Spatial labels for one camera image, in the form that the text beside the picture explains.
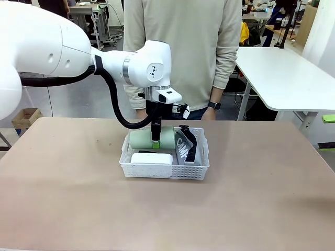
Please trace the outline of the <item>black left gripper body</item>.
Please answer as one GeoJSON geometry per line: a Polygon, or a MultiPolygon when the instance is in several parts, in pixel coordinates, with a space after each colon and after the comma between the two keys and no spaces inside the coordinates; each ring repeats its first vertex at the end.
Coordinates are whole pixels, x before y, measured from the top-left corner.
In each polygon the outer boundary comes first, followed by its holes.
{"type": "Polygon", "coordinates": [[[149,122],[157,119],[167,120],[172,115],[172,104],[164,104],[161,102],[146,101],[146,113],[148,115],[149,122]]]}

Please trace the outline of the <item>person's left hand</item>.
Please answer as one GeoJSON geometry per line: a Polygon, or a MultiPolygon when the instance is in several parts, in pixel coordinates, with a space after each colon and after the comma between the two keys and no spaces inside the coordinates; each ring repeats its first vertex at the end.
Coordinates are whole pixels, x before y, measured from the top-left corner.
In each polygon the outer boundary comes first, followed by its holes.
{"type": "Polygon", "coordinates": [[[202,115],[201,120],[204,121],[216,120],[216,110],[212,107],[207,107],[206,111],[202,115]]]}

